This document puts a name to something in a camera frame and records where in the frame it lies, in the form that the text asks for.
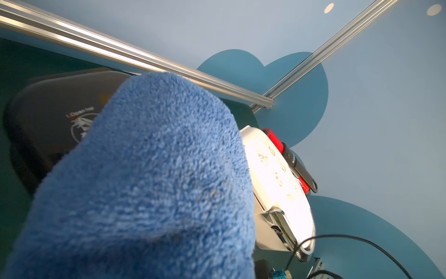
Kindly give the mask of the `blue grey cleaning cloth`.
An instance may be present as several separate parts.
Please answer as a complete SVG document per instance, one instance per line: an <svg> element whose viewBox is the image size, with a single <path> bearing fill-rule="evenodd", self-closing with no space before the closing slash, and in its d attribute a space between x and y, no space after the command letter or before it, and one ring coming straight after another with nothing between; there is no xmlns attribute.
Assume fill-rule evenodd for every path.
<svg viewBox="0 0 446 279"><path fill-rule="evenodd" d="M253 185L228 107L128 79L43 179L5 279L252 279Z"/></svg>

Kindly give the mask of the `red coffee machine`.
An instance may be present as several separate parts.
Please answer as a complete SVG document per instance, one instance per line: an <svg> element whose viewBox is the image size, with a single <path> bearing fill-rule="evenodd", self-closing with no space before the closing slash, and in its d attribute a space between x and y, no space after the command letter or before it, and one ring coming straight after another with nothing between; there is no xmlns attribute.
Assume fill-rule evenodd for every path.
<svg viewBox="0 0 446 279"><path fill-rule="evenodd" d="M262 129L262 131L266 134L269 140L274 144L285 161L288 163L291 172L300 184L305 195L309 196L310 192L317 193L318 186L315 179L305 168L298 156L285 143L283 143L271 129Z"/></svg>

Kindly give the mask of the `white coffee machine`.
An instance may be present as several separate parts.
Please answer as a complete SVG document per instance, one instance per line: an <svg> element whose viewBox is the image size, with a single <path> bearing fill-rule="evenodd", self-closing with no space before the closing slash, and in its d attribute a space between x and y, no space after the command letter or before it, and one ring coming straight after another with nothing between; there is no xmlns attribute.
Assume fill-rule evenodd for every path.
<svg viewBox="0 0 446 279"><path fill-rule="evenodd" d="M302 186L265 132L246 126L240 133L253 184L257 246L309 261L315 224Z"/></svg>

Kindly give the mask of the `black coffee machine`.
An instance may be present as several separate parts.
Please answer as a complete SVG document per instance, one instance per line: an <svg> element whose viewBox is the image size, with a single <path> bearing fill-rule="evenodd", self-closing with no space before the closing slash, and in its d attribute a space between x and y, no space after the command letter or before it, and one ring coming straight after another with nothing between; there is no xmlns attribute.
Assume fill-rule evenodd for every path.
<svg viewBox="0 0 446 279"><path fill-rule="evenodd" d="M130 77L107 68L35 77L9 101L3 125L10 160L29 195L87 135L98 113Z"/></svg>

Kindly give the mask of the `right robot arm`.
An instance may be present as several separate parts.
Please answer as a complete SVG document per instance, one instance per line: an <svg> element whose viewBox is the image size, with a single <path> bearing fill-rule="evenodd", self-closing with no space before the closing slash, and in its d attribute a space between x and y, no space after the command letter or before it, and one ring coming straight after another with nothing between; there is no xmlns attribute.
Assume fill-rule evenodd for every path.
<svg viewBox="0 0 446 279"><path fill-rule="evenodd" d="M257 279L292 279L289 270L275 270L267 260L258 260L254 263L254 272ZM323 269L320 259L317 259L310 271L307 279L343 279L342 276Z"/></svg>

